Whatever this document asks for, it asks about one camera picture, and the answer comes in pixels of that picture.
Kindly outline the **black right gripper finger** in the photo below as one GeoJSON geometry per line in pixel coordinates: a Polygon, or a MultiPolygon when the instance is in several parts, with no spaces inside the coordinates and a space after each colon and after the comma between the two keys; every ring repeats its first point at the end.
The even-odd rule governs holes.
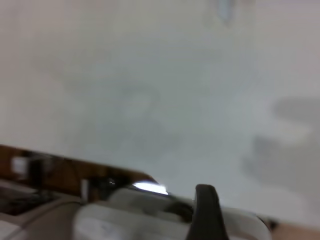
{"type": "Polygon", "coordinates": [[[187,240],[228,240],[220,199],[212,185],[198,184],[187,240]]]}

